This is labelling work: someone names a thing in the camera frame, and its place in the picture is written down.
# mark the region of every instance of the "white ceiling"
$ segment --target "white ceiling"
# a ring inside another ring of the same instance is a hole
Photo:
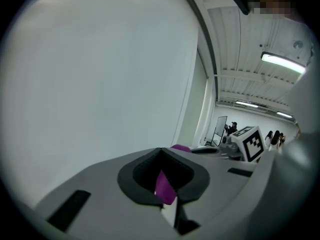
[[[247,101],[275,115],[292,114],[286,94],[300,76],[288,68],[261,61],[261,53],[284,56],[306,65],[310,31],[302,23],[277,15],[244,15],[233,0],[195,0],[209,30],[218,77],[217,104]],[[302,41],[302,48],[294,48]]]

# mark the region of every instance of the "purple object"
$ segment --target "purple object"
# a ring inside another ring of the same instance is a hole
[[[155,195],[157,197],[160,197],[163,203],[166,205],[171,205],[177,197],[177,193],[170,185],[167,177],[162,170],[160,171],[159,176],[156,179]]]
[[[188,148],[187,146],[179,145],[179,144],[175,144],[171,148],[176,149],[176,150],[182,150],[184,152],[192,153],[190,148]]]

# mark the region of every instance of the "fluorescent light fixture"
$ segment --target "fluorescent light fixture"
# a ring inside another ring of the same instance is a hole
[[[245,106],[249,106],[249,107],[253,107],[253,108],[257,108],[257,105],[253,105],[250,103],[245,103],[245,102],[241,102],[241,101],[236,101],[235,103],[240,104],[240,105],[245,105]]]
[[[285,113],[281,113],[281,112],[277,112],[277,114],[280,116],[286,117],[286,118],[292,118],[292,116],[289,114],[285,114]]]
[[[275,55],[269,52],[263,52],[261,54],[261,60],[264,62],[274,63],[288,69],[294,70],[300,74],[303,74],[306,70],[306,67],[285,57]]]

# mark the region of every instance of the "white cube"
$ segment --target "white cube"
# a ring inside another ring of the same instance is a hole
[[[246,126],[230,136],[231,141],[236,143],[239,150],[243,153],[246,162],[256,161],[265,151],[259,126]]]

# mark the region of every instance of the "black hair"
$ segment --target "black hair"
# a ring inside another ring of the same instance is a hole
[[[271,145],[276,145],[279,141],[280,132],[278,130],[275,131],[274,136],[271,140]]]
[[[265,136],[264,140],[266,140],[266,139],[267,139],[267,137],[269,137],[269,138],[271,139],[271,135],[272,135],[272,130],[271,130],[271,131],[269,131],[268,135],[267,135],[267,136]]]

